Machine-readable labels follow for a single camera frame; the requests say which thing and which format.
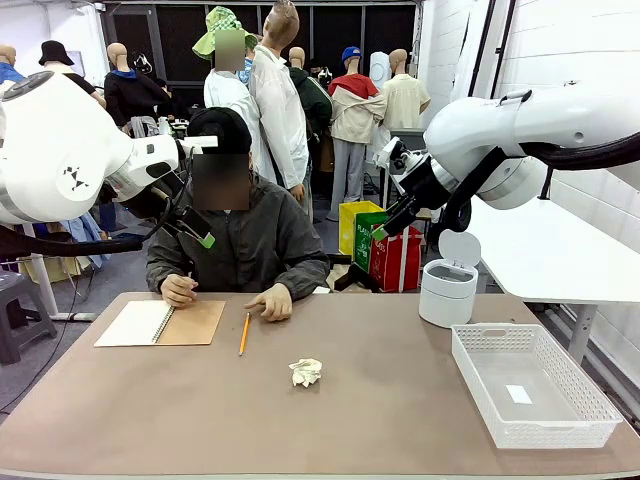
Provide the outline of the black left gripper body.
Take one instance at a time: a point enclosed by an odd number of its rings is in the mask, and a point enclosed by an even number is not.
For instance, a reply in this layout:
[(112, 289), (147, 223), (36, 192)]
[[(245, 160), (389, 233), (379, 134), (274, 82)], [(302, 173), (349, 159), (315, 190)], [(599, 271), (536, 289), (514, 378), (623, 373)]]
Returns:
[(160, 225), (187, 222), (193, 217), (189, 187), (190, 178), (186, 172), (171, 172), (131, 199), (130, 212)]

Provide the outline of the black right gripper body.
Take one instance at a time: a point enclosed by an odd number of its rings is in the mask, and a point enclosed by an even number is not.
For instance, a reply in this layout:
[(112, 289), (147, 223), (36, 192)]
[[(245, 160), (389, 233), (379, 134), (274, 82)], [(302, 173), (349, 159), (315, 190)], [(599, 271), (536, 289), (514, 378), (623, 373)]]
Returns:
[(416, 163), (402, 179), (402, 188), (419, 208), (435, 210), (453, 193), (453, 176), (430, 155)]

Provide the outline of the person's right hand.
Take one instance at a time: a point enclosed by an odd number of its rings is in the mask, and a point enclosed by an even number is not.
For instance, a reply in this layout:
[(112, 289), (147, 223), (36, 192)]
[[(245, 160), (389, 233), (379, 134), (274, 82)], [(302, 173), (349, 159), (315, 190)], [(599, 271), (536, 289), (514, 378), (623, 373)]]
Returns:
[(171, 306), (180, 308), (196, 299), (198, 283), (187, 276), (168, 275), (160, 285), (162, 298)]

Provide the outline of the person's left hand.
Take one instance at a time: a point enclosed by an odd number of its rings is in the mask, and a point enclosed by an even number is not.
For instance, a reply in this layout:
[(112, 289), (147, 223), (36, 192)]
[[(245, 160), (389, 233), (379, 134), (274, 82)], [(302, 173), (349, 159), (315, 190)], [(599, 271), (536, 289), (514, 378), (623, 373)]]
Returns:
[(293, 301), (288, 288), (281, 283), (256, 295), (244, 308), (252, 312), (260, 312), (262, 319), (278, 322), (291, 317)]

